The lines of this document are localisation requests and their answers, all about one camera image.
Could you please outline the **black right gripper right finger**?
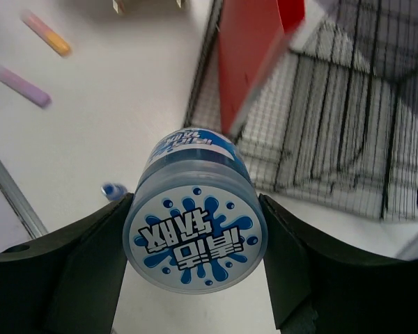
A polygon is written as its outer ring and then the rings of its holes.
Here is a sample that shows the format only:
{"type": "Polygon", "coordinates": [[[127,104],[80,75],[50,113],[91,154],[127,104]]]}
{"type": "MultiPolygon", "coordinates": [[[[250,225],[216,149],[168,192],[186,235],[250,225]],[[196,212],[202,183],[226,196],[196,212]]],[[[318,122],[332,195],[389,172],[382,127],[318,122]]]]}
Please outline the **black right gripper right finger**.
{"type": "Polygon", "coordinates": [[[418,258],[351,246],[258,198],[268,227],[265,272],[281,333],[418,333],[418,258]]]}

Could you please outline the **cream semicircular drawer box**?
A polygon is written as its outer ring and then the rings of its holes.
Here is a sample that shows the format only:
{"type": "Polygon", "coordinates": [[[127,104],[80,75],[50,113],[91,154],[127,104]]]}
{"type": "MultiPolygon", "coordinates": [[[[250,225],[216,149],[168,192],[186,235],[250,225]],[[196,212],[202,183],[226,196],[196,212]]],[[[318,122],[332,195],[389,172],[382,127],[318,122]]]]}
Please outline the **cream semicircular drawer box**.
{"type": "Polygon", "coordinates": [[[112,6],[118,15],[126,15],[135,10],[162,10],[177,8],[182,10],[186,7],[188,1],[185,0],[165,0],[165,1],[130,1],[130,0],[113,0],[112,6]]]}

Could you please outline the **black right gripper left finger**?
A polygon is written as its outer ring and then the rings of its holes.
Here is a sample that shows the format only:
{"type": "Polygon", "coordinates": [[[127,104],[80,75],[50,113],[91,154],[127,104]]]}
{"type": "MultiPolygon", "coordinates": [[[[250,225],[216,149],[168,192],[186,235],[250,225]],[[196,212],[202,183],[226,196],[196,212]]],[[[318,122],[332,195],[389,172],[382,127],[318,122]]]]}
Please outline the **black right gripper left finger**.
{"type": "Polygon", "coordinates": [[[0,253],[0,333],[111,332],[132,198],[0,253]]]}

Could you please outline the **red file folder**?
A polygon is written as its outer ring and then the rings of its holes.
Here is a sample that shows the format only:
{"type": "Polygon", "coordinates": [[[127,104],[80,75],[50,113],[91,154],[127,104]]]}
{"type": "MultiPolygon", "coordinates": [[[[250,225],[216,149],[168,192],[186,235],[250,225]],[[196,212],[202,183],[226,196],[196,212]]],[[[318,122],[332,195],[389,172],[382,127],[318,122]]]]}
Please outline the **red file folder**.
{"type": "Polygon", "coordinates": [[[220,122],[235,138],[255,99],[304,21],[303,1],[228,0],[218,33],[220,122]]]}

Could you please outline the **blue white round jar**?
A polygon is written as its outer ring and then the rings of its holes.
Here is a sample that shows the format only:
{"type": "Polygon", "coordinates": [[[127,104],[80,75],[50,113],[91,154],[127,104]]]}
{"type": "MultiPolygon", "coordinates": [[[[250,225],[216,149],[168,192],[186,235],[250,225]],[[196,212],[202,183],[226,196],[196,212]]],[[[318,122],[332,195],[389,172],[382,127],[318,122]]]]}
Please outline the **blue white round jar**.
{"type": "Polygon", "coordinates": [[[245,279],[267,243],[256,190],[229,139],[190,127],[157,143],[123,228],[140,276],[172,292],[218,292],[245,279]]]}

